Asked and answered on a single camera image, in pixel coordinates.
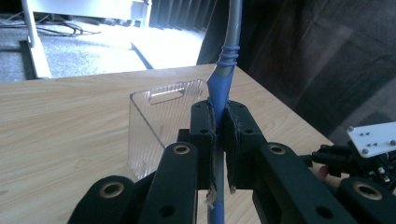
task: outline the white chair leg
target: white chair leg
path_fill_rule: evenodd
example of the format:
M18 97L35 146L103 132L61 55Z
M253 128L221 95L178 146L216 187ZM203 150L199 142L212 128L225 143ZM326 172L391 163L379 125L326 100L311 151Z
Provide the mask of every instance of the white chair leg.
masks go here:
M30 54L32 57L33 66L35 68L35 76L37 78L51 78L50 67L47 62L47 57L38 37L37 29L35 28L35 17L33 11L29 8L29 0L21 0L25 22L28 28L29 35L27 42L29 45Z

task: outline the wooden table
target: wooden table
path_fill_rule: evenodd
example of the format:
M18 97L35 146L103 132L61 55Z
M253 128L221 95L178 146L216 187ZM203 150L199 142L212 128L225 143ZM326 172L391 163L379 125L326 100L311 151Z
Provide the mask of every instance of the wooden table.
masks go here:
M131 176L129 94L207 79L213 68L0 84L0 223L66 223L94 182L109 175ZM330 144L240 69L230 98L249 108L268 141L288 145L297 154ZM198 223L206 223L204 197L201 192ZM260 223L251 191L238 190L225 200L226 223Z

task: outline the white bracket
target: white bracket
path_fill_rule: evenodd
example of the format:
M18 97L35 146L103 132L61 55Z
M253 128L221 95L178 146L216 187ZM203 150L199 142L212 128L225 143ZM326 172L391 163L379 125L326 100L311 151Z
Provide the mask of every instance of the white bracket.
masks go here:
M349 127L346 132L363 158L396 150L396 122Z

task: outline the metal screw hole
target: metal screw hole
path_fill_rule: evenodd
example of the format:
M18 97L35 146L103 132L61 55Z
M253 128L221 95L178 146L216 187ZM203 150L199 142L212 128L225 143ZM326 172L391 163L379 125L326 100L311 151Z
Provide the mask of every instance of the metal screw hole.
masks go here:
M359 195L361 195L367 199L375 200L375 201L379 201L382 199L381 192L378 189L376 189L370 185L363 184L363 183L355 183L353 185L353 189L356 192L358 192Z
M317 211L317 213L324 218L332 218L332 210L330 210L329 208L325 207L325 206L318 206L315 209Z
M166 205L160 208L159 214L161 217L170 217L175 213L176 209L172 205Z
M110 182L100 188L99 195L102 198L110 199L119 196L124 189L121 182Z
M184 155L190 152L190 148L187 146L175 146L174 153L177 155Z
M283 155L286 153L286 150L283 147L270 147L270 151L276 155Z

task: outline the clear plastic container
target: clear plastic container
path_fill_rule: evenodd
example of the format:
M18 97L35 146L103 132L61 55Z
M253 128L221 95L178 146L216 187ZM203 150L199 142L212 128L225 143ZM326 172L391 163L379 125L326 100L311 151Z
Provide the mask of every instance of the clear plastic container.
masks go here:
M131 94L128 163L137 180L154 172L163 150L177 140L179 129L190 128L191 106L206 100L203 80Z

